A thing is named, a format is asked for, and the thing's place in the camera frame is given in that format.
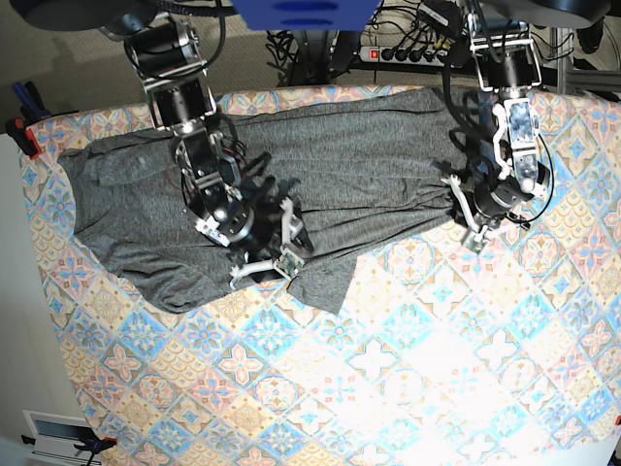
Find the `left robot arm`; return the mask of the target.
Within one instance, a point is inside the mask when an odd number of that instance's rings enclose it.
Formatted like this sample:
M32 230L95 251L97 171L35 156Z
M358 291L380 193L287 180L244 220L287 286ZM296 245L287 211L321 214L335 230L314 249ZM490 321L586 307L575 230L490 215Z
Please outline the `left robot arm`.
M534 25L588 28L609 10L607 1L466 1L462 11L467 36L453 48L442 70L444 102L465 135L491 145L493 155L471 160L471 174L444 178L458 202L457 218L467 231L463 246L481 253L495 237L513 227L527 230L532 220L515 208L535 199L551 202L554 168L539 161L539 117L528 91L541 85L542 73L531 32ZM482 92L496 97L493 134L470 125L451 100L451 68L465 53L474 60Z

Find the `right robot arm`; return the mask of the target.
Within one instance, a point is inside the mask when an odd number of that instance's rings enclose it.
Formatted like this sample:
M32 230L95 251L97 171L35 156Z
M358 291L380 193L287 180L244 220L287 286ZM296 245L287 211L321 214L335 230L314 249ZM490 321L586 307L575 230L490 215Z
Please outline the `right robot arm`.
M100 30L122 42L140 78L154 127L173 133L185 212L195 229L228 250L230 284L293 280L313 246L294 202L264 177L271 157L246 161L245 145L226 135L212 91L200 76L209 61L190 24L169 1L110 1Z

